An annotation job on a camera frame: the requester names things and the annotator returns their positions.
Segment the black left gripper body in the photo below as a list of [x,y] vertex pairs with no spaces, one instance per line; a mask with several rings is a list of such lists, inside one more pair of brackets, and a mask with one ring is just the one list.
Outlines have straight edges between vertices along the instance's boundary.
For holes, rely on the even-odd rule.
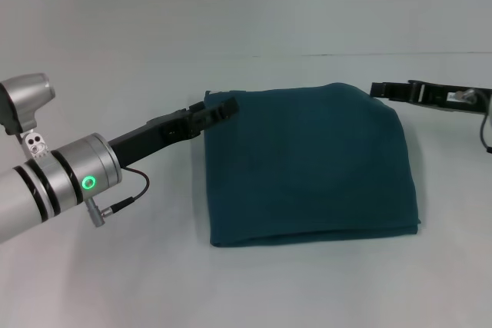
[[145,125],[108,142],[120,167],[127,167],[161,149],[191,140],[199,133],[193,128],[193,113],[181,109],[153,118]]

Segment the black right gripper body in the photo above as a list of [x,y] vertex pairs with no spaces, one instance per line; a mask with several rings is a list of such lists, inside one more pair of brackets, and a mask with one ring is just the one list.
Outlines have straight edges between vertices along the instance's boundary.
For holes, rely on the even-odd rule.
[[409,80],[408,83],[411,87],[410,104],[473,114],[488,112],[491,101],[490,89],[433,84],[416,80]]

